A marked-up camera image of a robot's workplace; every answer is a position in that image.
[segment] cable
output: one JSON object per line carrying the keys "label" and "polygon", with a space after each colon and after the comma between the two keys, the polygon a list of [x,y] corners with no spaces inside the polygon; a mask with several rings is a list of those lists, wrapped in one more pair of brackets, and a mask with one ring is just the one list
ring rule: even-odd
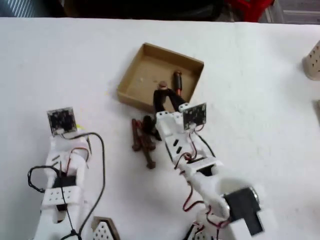
{"label": "cable", "polygon": [[193,235],[193,239],[196,239],[196,235],[199,234],[200,232],[202,232],[205,229],[205,225],[203,225],[202,227],[200,227]]}
{"label": "cable", "polygon": [[81,137],[85,137],[85,136],[89,136],[89,135],[95,135],[99,138],[100,142],[101,142],[101,146],[102,146],[102,170],[103,170],[103,183],[102,183],[102,188],[101,188],[101,192],[96,200],[96,202],[94,203],[93,207],[91,208],[90,212],[88,213],[88,215],[86,216],[86,218],[84,219],[83,223],[81,224],[80,228],[79,228],[79,232],[77,234],[79,234],[81,236],[81,232],[83,231],[84,229],[84,226],[85,224],[87,223],[88,219],[90,218],[91,214],[93,213],[93,211],[95,210],[95,208],[97,207],[101,197],[102,197],[102,194],[104,193],[104,190],[105,190],[105,186],[106,186],[106,163],[105,163],[105,144],[104,144],[104,140],[102,139],[102,137],[96,133],[96,132],[87,132],[87,133],[82,133],[82,134],[79,134],[77,136],[74,136],[74,137],[71,137],[71,138],[65,138],[63,135],[62,137],[64,139],[67,139],[67,140],[73,140],[73,139],[78,139],[78,138],[81,138]]}
{"label": "cable", "polygon": [[[45,189],[38,188],[31,182],[31,175],[32,175],[33,170],[35,170],[35,169],[52,169],[56,173],[56,177],[60,181],[60,188],[61,188],[63,202],[64,202],[65,205],[67,205],[66,199],[65,199],[65,195],[64,195],[63,184],[62,184],[62,177],[61,177],[61,162],[60,162],[60,171],[58,169],[56,169],[55,167],[53,167],[53,166],[47,166],[47,165],[34,166],[29,170],[29,172],[27,174],[29,186],[31,188],[37,190],[40,193],[44,193],[46,191]],[[69,218],[69,222],[70,222],[70,226],[71,226],[71,233],[69,235],[67,235],[67,236],[64,236],[61,240],[64,240],[64,239],[69,238],[71,236],[77,236],[78,240],[82,240],[81,235],[76,233],[76,231],[74,230],[74,227],[73,227],[72,222],[71,222],[70,214],[69,214],[69,211],[68,211],[68,207],[66,208],[66,213],[67,213],[68,218]]]}
{"label": "cable", "polygon": [[223,229],[225,228],[228,224],[229,224],[229,221],[228,220],[225,220],[225,221],[221,221],[219,222],[218,224],[214,223],[213,221],[211,221],[209,219],[209,213],[211,212],[211,206],[209,205],[209,210],[208,212],[205,213],[206,215],[206,220],[208,221],[208,223],[210,223],[211,225],[215,226],[217,229]]}
{"label": "cable", "polygon": [[197,158],[197,155],[198,155],[198,151],[197,151],[197,149],[196,149],[195,143],[194,143],[194,141],[193,141],[192,138],[191,138],[191,133],[192,133],[192,132],[189,133],[189,138],[190,138],[191,144],[192,144],[192,146],[193,146],[194,156],[193,156],[189,161],[195,160],[195,159]]}
{"label": "cable", "polygon": [[199,130],[196,130],[196,129],[194,129],[194,130],[195,130],[196,132],[200,132],[202,129],[204,129],[204,127],[205,127],[205,125],[203,124]]}
{"label": "cable", "polygon": [[[67,202],[66,202],[66,199],[65,199],[65,194],[64,194],[64,189],[63,189],[63,183],[62,183],[63,180],[62,180],[62,177],[61,177],[61,173],[62,173],[62,163],[61,163],[61,161],[60,161],[60,172],[59,173],[60,173],[59,180],[60,180],[62,199],[63,199],[64,204],[67,205]],[[71,222],[71,217],[70,217],[70,214],[69,214],[68,206],[66,206],[65,209],[66,209],[66,214],[68,215],[68,218],[69,218],[71,229],[74,230],[74,226],[72,225],[72,222]]]}
{"label": "cable", "polygon": [[87,155],[86,155],[86,160],[85,160],[85,162],[88,161],[88,158],[89,158],[89,150],[88,150],[87,148],[85,148],[85,147],[75,147],[74,149],[72,149],[72,150],[70,151],[69,160],[68,160],[68,163],[67,163],[67,165],[66,165],[66,173],[65,173],[65,174],[68,174],[69,164],[70,164],[70,162],[71,162],[71,154],[72,154],[73,150],[86,150]]}
{"label": "cable", "polygon": [[205,202],[204,201],[195,201],[194,203],[192,203],[189,207],[186,208],[186,205],[187,203],[189,202],[189,200],[191,199],[193,193],[194,193],[194,188],[192,187],[191,183],[188,181],[188,184],[190,185],[191,187],[191,191],[190,191],[190,194],[189,196],[187,197],[187,199],[185,200],[184,204],[183,204],[183,211],[185,212],[189,212],[195,205],[197,204],[204,204]]}
{"label": "cable", "polygon": [[28,171],[28,174],[27,174],[27,176],[28,176],[28,185],[29,185],[31,188],[37,190],[39,193],[44,194],[46,190],[45,190],[44,188],[38,188],[38,187],[36,187],[36,186],[32,183],[32,181],[31,181],[31,175],[32,175],[33,170],[35,170],[35,169],[52,169],[52,170],[56,173],[56,176],[57,176],[57,177],[59,177],[59,170],[56,169],[56,168],[53,167],[53,166],[42,165],[42,166],[34,166],[34,167],[32,167],[32,168]]}
{"label": "cable", "polygon": [[211,147],[209,146],[209,144],[206,142],[206,140],[204,140],[204,138],[199,135],[197,132],[195,132],[195,134],[201,139],[201,141],[208,147],[208,149],[210,150],[212,156],[216,157],[214,151],[212,151]]}
{"label": "cable", "polygon": [[186,156],[189,156],[189,158],[191,159],[191,154],[189,152],[182,153],[181,156],[179,157],[178,161],[176,162],[174,168],[173,168],[174,170],[176,170],[178,168],[179,162],[182,159],[182,157],[186,158]]}

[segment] black screw hole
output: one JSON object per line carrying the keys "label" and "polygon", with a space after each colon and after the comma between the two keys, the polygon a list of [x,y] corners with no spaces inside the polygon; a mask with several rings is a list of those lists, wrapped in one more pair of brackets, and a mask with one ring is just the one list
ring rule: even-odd
{"label": "black screw hole", "polygon": [[178,147],[178,149],[176,150],[176,153],[179,154],[181,152],[182,146]]}
{"label": "black screw hole", "polygon": [[179,142],[179,140],[176,139],[176,140],[174,141],[174,143],[173,143],[173,146],[174,146],[174,147],[177,146],[178,142]]}

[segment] cardboard box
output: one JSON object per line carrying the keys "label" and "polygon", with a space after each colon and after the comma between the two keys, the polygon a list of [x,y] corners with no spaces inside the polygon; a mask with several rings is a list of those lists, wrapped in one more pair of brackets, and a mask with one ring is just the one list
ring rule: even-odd
{"label": "cardboard box", "polygon": [[[144,43],[134,57],[117,89],[120,102],[148,113],[154,112],[153,96],[158,83],[166,81],[172,88],[174,71],[182,72],[181,96],[189,102],[204,68],[204,62]],[[173,112],[169,98],[164,107]]]}

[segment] floor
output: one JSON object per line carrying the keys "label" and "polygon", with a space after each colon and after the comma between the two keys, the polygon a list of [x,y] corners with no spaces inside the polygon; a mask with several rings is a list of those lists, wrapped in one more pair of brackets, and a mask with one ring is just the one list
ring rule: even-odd
{"label": "floor", "polygon": [[[241,13],[226,6],[218,22],[238,22]],[[320,24],[320,0],[275,0],[261,16],[260,23]]]}

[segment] white table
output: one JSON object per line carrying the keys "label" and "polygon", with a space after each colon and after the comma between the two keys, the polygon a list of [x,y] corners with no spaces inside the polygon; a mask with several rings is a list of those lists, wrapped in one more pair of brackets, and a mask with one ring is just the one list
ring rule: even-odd
{"label": "white table", "polygon": [[[143,113],[116,97],[144,42],[204,61],[192,98],[207,102],[202,135],[218,159],[264,185],[279,223],[273,239],[319,239],[320,126],[312,101],[320,82],[301,67],[319,39],[317,25],[0,19],[0,239],[33,237],[42,195],[28,187],[27,172],[45,163],[46,111],[69,106],[105,141],[107,183],[95,215],[111,217],[122,240],[185,235],[197,212],[182,211],[189,187],[163,144],[152,154],[154,170],[132,151],[130,121]],[[102,167],[99,141],[92,145],[86,185],[94,201]]]}

